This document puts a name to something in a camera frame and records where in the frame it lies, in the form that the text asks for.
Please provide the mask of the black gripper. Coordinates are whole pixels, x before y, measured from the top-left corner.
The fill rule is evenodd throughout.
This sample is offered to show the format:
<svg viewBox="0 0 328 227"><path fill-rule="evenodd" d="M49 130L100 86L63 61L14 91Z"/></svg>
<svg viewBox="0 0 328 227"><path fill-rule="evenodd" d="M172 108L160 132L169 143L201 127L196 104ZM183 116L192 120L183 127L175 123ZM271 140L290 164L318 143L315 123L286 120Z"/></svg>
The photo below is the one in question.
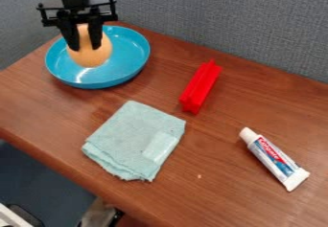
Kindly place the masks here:
<svg viewBox="0 0 328 227"><path fill-rule="evenodd" d="M79 32L77 24L89 22L89 34L93 49L98 50L104 39L104 22L117 21L117 0L62 0L61 7L46 7L39 4L37 10L42 14L46 27L57 27L67 41L69 47L79 50Z"/></svg>

